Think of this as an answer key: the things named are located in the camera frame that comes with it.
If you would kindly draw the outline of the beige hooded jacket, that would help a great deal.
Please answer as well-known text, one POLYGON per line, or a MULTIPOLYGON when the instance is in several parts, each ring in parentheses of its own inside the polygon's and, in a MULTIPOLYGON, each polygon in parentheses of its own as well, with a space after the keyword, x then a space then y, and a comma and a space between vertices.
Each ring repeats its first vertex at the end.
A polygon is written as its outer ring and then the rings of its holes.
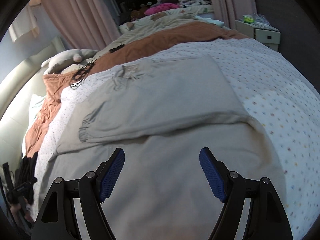
POLYGON ((117 239, 207 239, 222 205, 212 194, 199 153, 249 179, 269 177, 281 200, 286 183, 262 124, 239 101, 208 55, 142 59, 77 103, 48 160, 40 154, 39 202, 56 177, 76 179, 116 148, 125 163, 102 205, 117 239))

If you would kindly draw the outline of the cream padded headboard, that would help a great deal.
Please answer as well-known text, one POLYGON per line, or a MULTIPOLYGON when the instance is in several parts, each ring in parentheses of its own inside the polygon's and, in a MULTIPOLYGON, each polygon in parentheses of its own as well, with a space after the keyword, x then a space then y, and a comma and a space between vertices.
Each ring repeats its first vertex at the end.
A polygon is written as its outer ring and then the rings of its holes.
POLYGON ((59 36, 49 46, 17 65, 1 82, 1 164, 15 170, 22 158, 22 141, 29 125, 33 94, 46 95, 42 62, 65 50, 59 36))

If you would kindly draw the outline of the rust orange blanket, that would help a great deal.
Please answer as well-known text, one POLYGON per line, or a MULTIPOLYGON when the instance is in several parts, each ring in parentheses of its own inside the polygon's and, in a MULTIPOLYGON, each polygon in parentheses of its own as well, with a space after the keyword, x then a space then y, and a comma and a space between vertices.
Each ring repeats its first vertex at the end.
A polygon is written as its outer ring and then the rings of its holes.
MULTIPOLYGON (((111 69, 119 64, 151 56, 180 43, 206 42, 218 38, 223 40, 230 38, 242 39, 246 37, 246 35, 237 30, 226 30, 214 24, 194 21, 176 28, 158 31, 141 40, 133 41, 114 53, 106 53, 95 60, 93 67, 85 68, 89 72, 84 76, 87 77, 111 69)), ((44 136, 48 132, 49 124, 61 107, 62 90, 79 80, 80 75, 76 71, 67 74, 45 74, 43 76, 47 94, 42 108, 37 114, 37 119, 25 135, 27 157, 31 158, 34 153, 40 150, 44 136)))

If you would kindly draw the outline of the grey plush toy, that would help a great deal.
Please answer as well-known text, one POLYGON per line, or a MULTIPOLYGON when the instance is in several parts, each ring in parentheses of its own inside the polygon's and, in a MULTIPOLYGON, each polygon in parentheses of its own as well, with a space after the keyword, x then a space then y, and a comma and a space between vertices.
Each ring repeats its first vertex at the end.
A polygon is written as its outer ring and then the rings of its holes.
POLYGON ((48 58, 41 64, 47 68, 47 74, 53 74, 64 70, 72 64, 79 64, 82 61, 93 57, 98 50, 94 49, 70 49, 64 50, 53 57, 48 58))

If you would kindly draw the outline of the white dotted quilt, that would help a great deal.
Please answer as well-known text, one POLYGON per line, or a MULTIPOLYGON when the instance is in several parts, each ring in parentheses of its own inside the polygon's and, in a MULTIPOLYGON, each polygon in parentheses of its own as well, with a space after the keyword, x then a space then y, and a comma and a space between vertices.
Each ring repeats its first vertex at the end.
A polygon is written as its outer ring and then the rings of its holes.
MULTIPOLYGON (((286 183, 281 200, 294 239, 303 238, 319 215, 319 94, 282 55, 258 41, 217 39, 210 42, 180 43, 142 59, 166 60, 210 56, 220 68, 245 110, 263 126, 278 154, 286 183)), ((52 157, 77 103, 111 79, 119 64, 92 74, 74 88, 62 92, 61 108, 49 126, 41 145, 35 174, 33 213, 39 212, 39 173, 52 157)))

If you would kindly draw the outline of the black remote control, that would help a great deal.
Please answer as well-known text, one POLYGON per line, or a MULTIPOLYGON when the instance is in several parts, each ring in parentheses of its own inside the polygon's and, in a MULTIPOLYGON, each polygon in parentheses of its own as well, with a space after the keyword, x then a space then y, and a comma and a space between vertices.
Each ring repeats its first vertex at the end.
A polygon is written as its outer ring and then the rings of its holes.
POLYGON ((110 53, 114 53, 114 52, 120 50, 121 48, 123 48, 124 46, 125 46, 125 44, 120 44, 119 46, 110 49, 109 52, 110 52, 110 53))

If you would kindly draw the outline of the pink curtain left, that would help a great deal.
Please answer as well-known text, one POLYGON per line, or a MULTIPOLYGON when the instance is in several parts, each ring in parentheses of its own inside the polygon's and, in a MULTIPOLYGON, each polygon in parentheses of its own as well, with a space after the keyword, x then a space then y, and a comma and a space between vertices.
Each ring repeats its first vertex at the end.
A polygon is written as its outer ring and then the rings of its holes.
POLYGON ((120 36, 113 0, 41 0, 53 24, 76 49, 102 50, 120 36))

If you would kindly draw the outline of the white bedside cabinet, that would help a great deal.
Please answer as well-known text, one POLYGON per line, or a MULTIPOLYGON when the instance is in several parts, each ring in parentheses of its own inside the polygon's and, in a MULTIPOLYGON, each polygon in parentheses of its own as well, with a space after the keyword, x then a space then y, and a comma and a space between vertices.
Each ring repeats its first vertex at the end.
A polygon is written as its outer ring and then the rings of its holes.
POLYGON ((241 21, 235 22, 236 30, 250 38, 257 40, 268 48, 278 51, 281 33, 274 27, 260 27, 241 21))

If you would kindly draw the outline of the beige bear print blanket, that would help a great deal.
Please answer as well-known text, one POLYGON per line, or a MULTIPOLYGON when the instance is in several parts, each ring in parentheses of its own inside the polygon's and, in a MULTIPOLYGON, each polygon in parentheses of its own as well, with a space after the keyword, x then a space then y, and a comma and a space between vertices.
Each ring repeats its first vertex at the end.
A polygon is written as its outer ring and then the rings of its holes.
POLYGON ((214 9, 212 5, 198 5, 187 8, 170 9, 154 15, 145 16, 133 22, 124 23, 119 26, 121 33, 120 38, 97 52, 93 56, 93 59, 98 59, 121 44, 126 45, 133 41, 141 40, 158 31, 176 28, 179 25, 195 21, 196 15, 212 14, 213 12, 214 9))

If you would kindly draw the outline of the green yellow item on cabinet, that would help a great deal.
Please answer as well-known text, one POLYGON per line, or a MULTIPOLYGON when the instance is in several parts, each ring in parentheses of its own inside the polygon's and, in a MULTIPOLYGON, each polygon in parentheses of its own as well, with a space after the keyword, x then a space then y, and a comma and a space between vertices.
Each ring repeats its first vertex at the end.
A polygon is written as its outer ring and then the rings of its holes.
POLYGON ((251 15, 244 15, 242 17, 243 22, 253 24, 255 22, 254 18, 251 15))

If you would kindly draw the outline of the pink plush toy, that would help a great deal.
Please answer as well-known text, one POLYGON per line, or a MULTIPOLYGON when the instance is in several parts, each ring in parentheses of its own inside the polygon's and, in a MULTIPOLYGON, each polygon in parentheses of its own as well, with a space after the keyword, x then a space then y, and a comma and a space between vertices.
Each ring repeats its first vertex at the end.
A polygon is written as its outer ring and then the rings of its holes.
POLYGON ((178 9, 180 8, 180 5, 179 4, 174 4, 174 3, 161 3, 155 7, 151 7, 149 9, 147 9, 145 12, 144 12, 144 15, 153 15, 153 14, 156 14, 156 13, 159 13, 159 12, 163 12, 163 11, 167 11, 167 10, 170 10, 170 9, 178 9))

